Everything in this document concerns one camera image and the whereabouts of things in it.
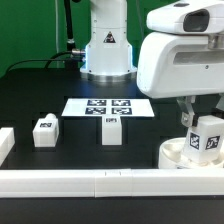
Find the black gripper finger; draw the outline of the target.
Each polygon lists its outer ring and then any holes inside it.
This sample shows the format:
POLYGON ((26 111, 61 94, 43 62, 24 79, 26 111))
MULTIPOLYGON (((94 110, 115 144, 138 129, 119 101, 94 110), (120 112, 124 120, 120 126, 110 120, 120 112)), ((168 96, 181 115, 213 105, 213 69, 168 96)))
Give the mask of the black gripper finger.
POLYGON ((216 114, 218 117, 224 117, 224 94, 220 95, 219 102, 216 105, 216 114))

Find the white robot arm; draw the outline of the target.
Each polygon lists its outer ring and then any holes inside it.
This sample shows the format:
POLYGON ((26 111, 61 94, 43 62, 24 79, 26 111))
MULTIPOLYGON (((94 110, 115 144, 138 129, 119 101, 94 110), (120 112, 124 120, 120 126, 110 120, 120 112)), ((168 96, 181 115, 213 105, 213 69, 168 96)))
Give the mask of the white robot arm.
POLYGON ((125 0, 90 2, 84 77, 108 82, 136 73, 143 94, 178 99, 186 126, 196 121, 191 104, 198 95, 219 94, 215 111, 224 112, 224 0, 178 0, 150 11, 146 24, 152 32, 137 66, 126 37, 125 0))

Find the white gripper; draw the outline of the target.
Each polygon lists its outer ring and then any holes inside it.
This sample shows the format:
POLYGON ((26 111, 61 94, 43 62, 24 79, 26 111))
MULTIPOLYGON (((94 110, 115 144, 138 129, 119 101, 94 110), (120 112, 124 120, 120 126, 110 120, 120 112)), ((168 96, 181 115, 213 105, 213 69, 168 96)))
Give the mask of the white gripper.
POLYGON ((195 96, 224 93, 224 50, 209 49, 207 36, 153 32, 141 46, 137 86, 151 98, 178 97, 181 123, 196 127, 195 96))

